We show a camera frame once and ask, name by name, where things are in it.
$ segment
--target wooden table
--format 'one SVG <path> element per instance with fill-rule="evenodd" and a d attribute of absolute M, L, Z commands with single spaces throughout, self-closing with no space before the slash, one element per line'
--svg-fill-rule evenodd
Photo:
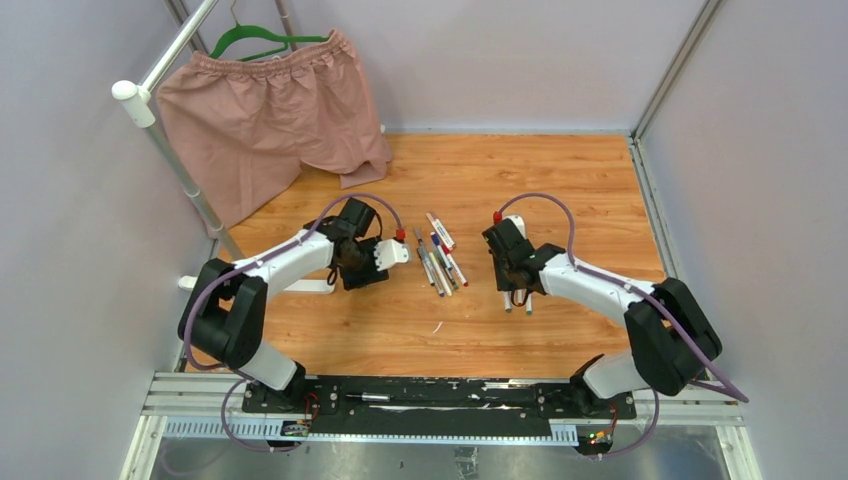
<path fill-rule="evenodd" d="M 254 255 L 290 238 L 335 197 L 374 193 L 399 211 L 413 247 L 412 227 L 429 232 L 424 214 L 436 212 L 457 242 L 454 256 L 470 286 L 438 297 L 414 257 L 393 268 L 388 281 L 364 289 L 346 292 L 339 282 L 331 295 L 277 296 L 268 305 L 267 340 L 309 373 L 472 377 L 563 378 L 594 355 L 627 346 L 616 323 L 565 299 L 536 295 L 533 315 L 504 312 L 481 237 L 504 202 L 528 191 L 547 192 L 577 218 L 578 257 L 623 275 L 661 280 L 624 137 L 388 138 L 395 158 L 385 180 L 341 190 L 338 176 L 305 170 L 288 191 L 233 228 L 233 236 L 245 254 Z M 393 232 L 392 217 L 372 205 Z M 565 247 L 567 218 L 552 203 L 523 200 L 508 213 L 524 217 L 535 246 Z"/>

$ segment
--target white pipe connector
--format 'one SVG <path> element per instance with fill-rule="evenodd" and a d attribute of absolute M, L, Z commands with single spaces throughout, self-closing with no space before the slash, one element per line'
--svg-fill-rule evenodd
<path fill-rule="evenodd" d="M 156 117 L 147 106 L 150 92 L 129 80 L 121 80 L 112 85 L 112 97 L 121 102 L 133 123 L 139 128 L 147 128 L 156 122 Z"/>

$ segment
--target hanger hook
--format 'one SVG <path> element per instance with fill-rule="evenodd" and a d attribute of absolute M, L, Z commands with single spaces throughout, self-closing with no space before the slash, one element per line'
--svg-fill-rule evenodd
<path fill-rule="evenodd" d="M 236 11 L 234 10 L 236 8 L 236 2 L 238 2 L 238 0 L 233 0 L 233 3 L 230 5 L 230 15 L 233 16 L 233 21 L 236 22 L 236 25 L 238 25 L 238 18 L 236 18 Z"/>

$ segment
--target elastic waistband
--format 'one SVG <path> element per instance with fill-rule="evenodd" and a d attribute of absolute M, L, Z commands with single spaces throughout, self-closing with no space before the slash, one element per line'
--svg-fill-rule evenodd
<path fill-rule="evenodd" d="M 304 67 L 323 61 L 327 55 L 340 51 L 349 52 L 353 47 L 342 32 L 330 30 L 330 39 L 326 42 L 298 48 L 282 58 L 272 58 L 264 62 L 239 62 L 238 60 L 220 60 L 200 52 L 194 52 L 188 67 L 210 73 L 240 73 L 244 75 L 271 75 Z"/>

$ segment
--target pink shorts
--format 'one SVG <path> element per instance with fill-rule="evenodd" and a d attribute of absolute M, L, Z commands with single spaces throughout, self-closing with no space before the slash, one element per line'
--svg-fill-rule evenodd
<path fill-rule="evenodd" d="M 280 194 L 305 163 L 341 187 L 386 176 L 391 151 L 362 63 L 338 30 L 264 62 L 195 53 L 159 87 L 168 138 L 224 225 Z"/>

